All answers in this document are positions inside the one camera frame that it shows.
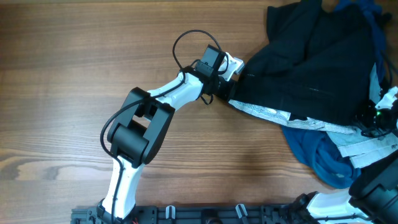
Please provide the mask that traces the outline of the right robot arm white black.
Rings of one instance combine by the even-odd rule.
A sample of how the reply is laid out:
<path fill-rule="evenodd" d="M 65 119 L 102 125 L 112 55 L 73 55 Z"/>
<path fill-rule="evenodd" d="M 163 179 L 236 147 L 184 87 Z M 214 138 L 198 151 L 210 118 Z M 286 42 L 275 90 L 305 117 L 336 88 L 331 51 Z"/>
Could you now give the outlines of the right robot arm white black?
<path fill-rule="evenodd" d="M 289 223 L 397 223 L 397 144 L 394 152 L 364 171 L 340 155 L 318 131 L 283 130 L 296 158 L 311 167 L 335 194 L 302 194 L 287 206 Z"/>

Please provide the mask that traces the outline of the black shorts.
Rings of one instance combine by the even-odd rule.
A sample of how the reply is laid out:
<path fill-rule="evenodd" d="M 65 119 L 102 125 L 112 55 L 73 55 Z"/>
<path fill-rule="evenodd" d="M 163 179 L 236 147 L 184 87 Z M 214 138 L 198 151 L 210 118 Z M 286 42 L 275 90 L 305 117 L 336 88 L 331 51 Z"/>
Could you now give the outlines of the black shorts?
<path fill-rule="evenodd" d="M 354 133 L 376 62 L 372 29 L 357 4 L 321 1 L 267 8 L 268 44 L 247 62 L 229 96 L 235 108 L 283 126 Z"/>

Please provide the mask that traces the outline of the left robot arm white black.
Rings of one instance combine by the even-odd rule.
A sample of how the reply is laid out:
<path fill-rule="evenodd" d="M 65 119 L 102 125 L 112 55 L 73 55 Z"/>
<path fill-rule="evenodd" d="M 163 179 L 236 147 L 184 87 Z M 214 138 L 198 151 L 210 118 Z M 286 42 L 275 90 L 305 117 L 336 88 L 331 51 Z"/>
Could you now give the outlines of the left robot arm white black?
<path fill-rule="evenodd" d="M 136 87 L 129 92 L 100 133 L 103 150 L 113 159 L 108 193 L 97 206 L 102 222 L 131 222 L 142 171 L 161 148 L 175 112 L 204 94 L 221 91 L 232 82 L 233 74 L 206 77 L 184 70 L 160 88 L 145 91 Z"/>

